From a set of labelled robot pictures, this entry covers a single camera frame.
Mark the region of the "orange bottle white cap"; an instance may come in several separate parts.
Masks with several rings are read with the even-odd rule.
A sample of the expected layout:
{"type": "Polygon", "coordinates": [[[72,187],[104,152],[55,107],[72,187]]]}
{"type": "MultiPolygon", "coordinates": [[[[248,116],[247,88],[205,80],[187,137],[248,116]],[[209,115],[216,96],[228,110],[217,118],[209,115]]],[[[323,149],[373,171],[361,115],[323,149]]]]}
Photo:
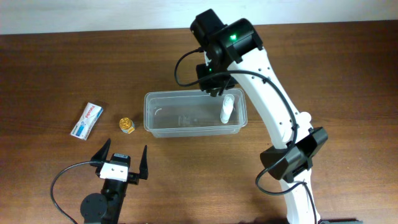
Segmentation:
{"type": "Polygon", "coordinates": [[[310,123],[312,120],[310,113],[305,112],[305,111],[301,112],[299,114],[299,117],[300,117],[301,123],[310,123]]]}

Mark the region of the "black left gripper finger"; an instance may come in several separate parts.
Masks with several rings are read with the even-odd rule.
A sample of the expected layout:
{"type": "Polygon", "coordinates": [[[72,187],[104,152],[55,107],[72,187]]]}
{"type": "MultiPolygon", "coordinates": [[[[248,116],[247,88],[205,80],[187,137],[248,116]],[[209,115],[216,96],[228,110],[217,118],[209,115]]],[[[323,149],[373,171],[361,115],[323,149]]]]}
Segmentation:
{"type": "Polygon", "coordinates": [[[111,145],[111,139],[109,138],[101,149],[90,159],[91,162],[106,162],[109,148],[111,145]]]}
{"type": "Polygon", "coordinates": [[[149,168],[147,164],[147,145],[145,145],[139,165],[139,178],[147,180],[148,176],[149,176],[149,168]]]}

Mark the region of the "white Panadol box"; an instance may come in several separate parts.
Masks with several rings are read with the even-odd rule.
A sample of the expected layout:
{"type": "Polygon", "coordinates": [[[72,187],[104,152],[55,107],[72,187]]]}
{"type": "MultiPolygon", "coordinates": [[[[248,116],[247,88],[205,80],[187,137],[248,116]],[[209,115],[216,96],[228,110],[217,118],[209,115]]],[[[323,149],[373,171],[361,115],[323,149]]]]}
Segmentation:
{"type": "Polygon", "coordinates": [[[86,141],[102,112],[103,108],[101,106],[87,103],[80,119],[73,127],[70,135],[86,141]]]}

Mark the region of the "white spray bottle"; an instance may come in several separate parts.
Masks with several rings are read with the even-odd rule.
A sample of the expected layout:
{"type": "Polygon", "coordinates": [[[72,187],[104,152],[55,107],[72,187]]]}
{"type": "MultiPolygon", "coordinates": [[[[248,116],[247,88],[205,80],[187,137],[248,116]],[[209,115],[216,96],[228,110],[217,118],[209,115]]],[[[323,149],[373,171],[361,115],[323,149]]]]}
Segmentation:
{"type": "Polygon", "coordinates": [[[228,123],[233,108],[234,108],[234,96],[232,94],[225,95],[220,113],[220,120],[223,124],[228,123]]]}

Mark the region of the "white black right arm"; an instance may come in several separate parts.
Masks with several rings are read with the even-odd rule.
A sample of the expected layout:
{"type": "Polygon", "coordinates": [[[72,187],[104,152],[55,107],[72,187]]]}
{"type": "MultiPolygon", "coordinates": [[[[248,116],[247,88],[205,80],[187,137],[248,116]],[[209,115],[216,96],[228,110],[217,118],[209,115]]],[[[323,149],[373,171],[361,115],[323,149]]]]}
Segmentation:
{"type": "Polygon", "coordinates": [[[272,146],[260,154],[264,170],[278,180],[287,206],[289,223],[318,223],[310,177],[313,157],[328,139],[314,128],[311,116],[300,112],[283,89],[271,67],[263,42],[247,19],[222,23],[212,9],[196,16],[190,26],[205,54],[197,65],[196,83],[211,96],[241,85],[261,116],[272,146]]]}

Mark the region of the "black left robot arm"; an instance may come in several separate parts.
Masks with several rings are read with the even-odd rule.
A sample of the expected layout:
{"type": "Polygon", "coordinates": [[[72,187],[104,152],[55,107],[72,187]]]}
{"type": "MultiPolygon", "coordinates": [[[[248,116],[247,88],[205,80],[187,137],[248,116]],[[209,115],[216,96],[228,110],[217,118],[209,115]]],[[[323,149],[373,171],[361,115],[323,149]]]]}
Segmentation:
{"type": "Polygon", "coordinates": [[[109,160],[107,155],[111,145],[108,139],[103,147],[90,159],[96,167],[96,175],[104,180],[99,193],[86,196],[80,206],[85,223],[117,223],[121,213],[128,185],[137,185],[149,176],[147,165],[147,146],[144,147],[139,172],[131,172],[131,157],[114,153],[109,160]]]}

